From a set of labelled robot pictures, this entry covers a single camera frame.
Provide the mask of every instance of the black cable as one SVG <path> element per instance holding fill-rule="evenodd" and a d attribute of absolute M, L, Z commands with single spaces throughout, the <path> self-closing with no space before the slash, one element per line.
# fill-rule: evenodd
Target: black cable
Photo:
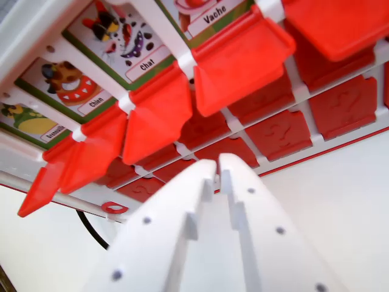
<path fill-rule="evenodd" d="M 89 220 L 86 218 L 85 213 L 80 210 L 76 210 L 78 216 L 80 217 L 82 223 L 84 224 L 85 228 L 89 231 L 89 233 L 93 236 L 94 239 L 105 249 L 109 248 L 109 244 L 106 243 L 105 240 L 102 239 L 100 234 L 97 233 L 97 231 L 93 228 Z"/>

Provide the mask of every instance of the red ring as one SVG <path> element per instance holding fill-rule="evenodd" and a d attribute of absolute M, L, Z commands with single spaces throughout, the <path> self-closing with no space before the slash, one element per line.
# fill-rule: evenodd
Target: red ring
<path fill-rule="evenodd" d="M 119 210 L 114 210 L 111 208 L 111 206 L 119 206 L 122 208 Z M 123 205 L 119 205 L 115 202 L 107 202 L 107 203 L 102 204 L 102 209 L 103 209 L 103 211 L 110 213 L 110 214 L 122 214 L 122 213 L 125 213 L 128 211 L 127 207 L 125 207 Z"/>

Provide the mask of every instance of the green border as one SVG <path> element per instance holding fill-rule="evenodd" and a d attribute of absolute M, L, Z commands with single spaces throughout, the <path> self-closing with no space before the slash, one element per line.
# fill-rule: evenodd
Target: green border
<path fill-rule="evenodd" d="M 90 120 L 92 120 L 94 117 L 101 114 L 104 110 L 109 108 L 111 105 L 113 105 L 116 102 L 116 99 L 114 97 L 111 97 L 106 102 L 104 102 L 102 105 L 100 105 L 98 108 L 92 110 L 89 114 L 82 117 L 76 112 L 72 111 L 70 108 L 68 108 L 66 105 L 63 105 L 60 102 L 57 102 L 55 99 L 53 99 L 51 96 L 43 93 L 38 88 L 34 87 L 30 83 L 26 82 L 25 80 L 19 78 L 15 81 L 15 85 L 19 86 L 21 89 L 25 90 L 26 92 L 30 93 L 31 95 L 35 96 L 40 101 L 48 104 L 52 108 L 55 108 L 57 111 L 60 111 L 61 113 L 67 115 L 71 119 L 75 120 L 78 123 L 86 123 Z"/>
<path fill-rule="evenodd" d="M 6 123 L 0 122 L 0 127 L 5 129 L 5 131 L 8 131 L 12 134 L 15 134 L 15 135 L 19 136 L 20 138 L 23 138 L 24 140 L 27 140 L 31 143 L 34 143 L 35 145 L 40 146 L 44 149 L 52 148 L 55 144 L 61 142 L 63 139 L 65 139 L 71 133 L 68 129 L 66 129 L 61 134 L 59 134 L 56 138 L 51 140 L 50 142 L 44 143 L 38 139 L 35 139 L 35 138 L 29 136 L 26 133 L 23 133 L 20 130 L 17 130 L 15 128 L 11 127 L 10 125 L 7 125 Z"/>
<path fill-rule="evenodd" d="M 185 36 L 181 28 L 178 26 L 178 23 L 173 19 L 173 17 L 170 15 L 169 11 L 165 8 L 164 4 L 161 2 L 161 0 L 155 0 L 159 8 L 164 12 L 165 16 L 169 19 L 169 21 L 172 23 L 174 28 L 177 30 L 181 38 L 186 42 L 186 44 L 192 49 L 194 47 L 198 47 L 200 44 L 205 42 L 207 39 L 212 37 L 214 34 L 218 33 L 220 30 L 225 28 L 225 26 L 232 23 L 234 20 L 239 18 L 241 15 L 245 14 L 247 11 L 250 10 L 250 7 L 252 4 L 254 4 L 254 0 L 246 0 L 242 3 L 240 3 L 238 6 L 236 6 L 233 10 L 228 12 L 226 15 L 224 15 L 221 19 L 219 19 L 217 22 L 203 30 L 201 33 L 196 35 L 191 40 L 188 40 L 188 38 Z"/>
<path fill-rule="evenodd" d="M 170 55 L 165 58 L 163 61 L 159 62 L 157 66 L 153 67 L 151 70 L 144 73 L 137 80 L 133 81 L 131 84 L 128 83 L 123 77 L 121 77 L 116 71 L 114 71 L 107 63 L 105 63 L 99 56 L 93 53 L 87 46 L 85 46 L 78 38 L 73 36 L 69 31 L 64 30 L 62 35 L 67 39 L 73 46 L 75 46 L 80 52 L 85 56 L 91 59 L 98 67 L 110 75 L 117 83 L 127 90 L 137 89 L 139 86 L 146 83 L 148 80 L 156 76 L 160 71 L 168 67 L 173 63 L 175 58 Z"/>

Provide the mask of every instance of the printed card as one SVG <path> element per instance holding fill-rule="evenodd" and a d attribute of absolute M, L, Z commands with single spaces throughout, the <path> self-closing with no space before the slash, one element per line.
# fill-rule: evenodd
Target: printed card
<path fill-rule="evenodd" d="M 191 47 L 210 38 L 250 9 L 249 0 L 157 0 Z"/>
<path fill-rule="evenodd" d="M 68 61 L 38 58 L 16 85 L 79 123 L 85 123 L 115 102 L 115 98 Z"/>
<path fill-rule="evenodd" d="M 19 104 L 0 103 L 0 126 L 25 140 L 49 149 L 70 131 L 33 109 Z"/>
<path fill-rule="evenodd" d="M 63 33 L 126 89 L 136 89 L 174 58 L 130 4 L 94 1 Z"/>

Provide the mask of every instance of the red plastic flap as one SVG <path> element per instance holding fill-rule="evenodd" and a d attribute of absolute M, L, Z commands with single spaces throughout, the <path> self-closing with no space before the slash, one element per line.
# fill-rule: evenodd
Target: red plastic flap
<path fill-rule="evenodd" d="M 373 46 L 371 46 L 347 59 L 339 62 L 331 62 L 294 28 L 294 26 L 287 21 L 284 22 L 284 26 L 286 31 L 293 36 L 297 43 L 294 58 L 301 79 L 311 91 L 374 63 L 376 59 Z"/>
<path fill-rule="evenodd" d="M 156 178 L 140 178 L 116 191 L 143 203 L 163 185 L 164 183 Z"/>
<path fill-rule="evenodd" d="M 283 111 L 247 128 L 246 133 L 270 161 L 312 146 L 308 126 L 300 111 Z"/>
<path fill-rule="evenodd" d="M 43 153 L 47 165 L 41 168 L 27 193 L 18 212 L 20 217 L 25 217 L 51 202 L 60 188 L 64 170 L 70 161 L 75 144 L 77 143 L 72 137 L 68 136 Z"/>
<path fill-rule="evenodd" d="M 210 116 L 281 77 L 294 40 L 259 8 L 241 16 L 192 50 L 199 112 Z"/>
<path fill-rule="evenodd" d="M 189 165 L 195 163 L 196 161 L 194 159 L 190 160 L 177 160 L 176 162 L 173 162 L 169 165 L 166 165 L 165 167 L 162 167 L 159 170 L 156 170 L 154 175 L 157 178 L 160 178 L 161 180 L 165 181 L 166 183 L 174 178 L 176 175 L 178 175 L 181 171 L 186 169 Z"/>
<path fill-rule="evenodd" d="M 123 162 L 129 165 L 178 140 L 192 115 L 189 82 L 177 62 L 130 96 L 137 106 L 128 119 L 123 149 Z"/>
<path fill-rule="evenodd" d="M 163 163 L 166 163 L 179 156 L 179 153 L 176 150 L 176 147 L 173 144 L 170 144 L 161 150 L 156 151 L 152 155 L 143 158 L 141 161 L 138 161 L 136 165 L 142 166 L 145 170 L 155 169 L 157 166 L 160 166 Z"/>
<path fill-rule="evenodd" d="M 323 137 L 340 136 L 376 120 L 377 81 L 360 75 L 309 99 L 309 105 Z"/>
<path fill-rule="evenodd" d="M 389 63 L 388 62 L 385 63 L 385 67 L 384 68 L 385 68 L 384 102 L 387 105 L 387 107 L 389 108 Z"/>
<path fill-rule="evenodd" d="M 181 130 L 179 142 L 192 150 L 214 138 L 230 132 L 224 116 L 219 111 L 209 117 L 200 115 L 196 108 L 196 94 L 191 91 L 193 115 Z"/>
<path fill-rule="evenodd" d="M 63 193 L 71 193 L 101 178 L 118 157 L 127 123 L 127 114 L 116 103 L 82 126 L 87 135 L 77 143 L 61 183 Z"/>
<path fill-rule="evenodd" d="M 283 0 L 286 18 L 332 61 L 389 33 L 388 0 Z"/>
<path fill-rule="evenodd" d="M 133 165 L 124 164 L 120 157 L 116 157 L 109 165 L 105 176 L 96 180 L 95 183 L 112 188 L 137 176 Z"/>
<path fill-rule="evenodd" d="M 254 153 L 252 153 L 250 148 L 240 137 L 236 139 L 225 138 L 197 151 L 195 155 L 199 159 L 212 159 L 219 161 L 220 153 L 233 153 L 243 159 L 249 166 L 259 166 Z"/>
<path fill-rule="evenodd" d="M 242 124 L 251 123 L 293 103 L 291 88 L 291 82 L 287 74 L 284 74 L 276 81 L 229 105 L 229 109 Z"/>

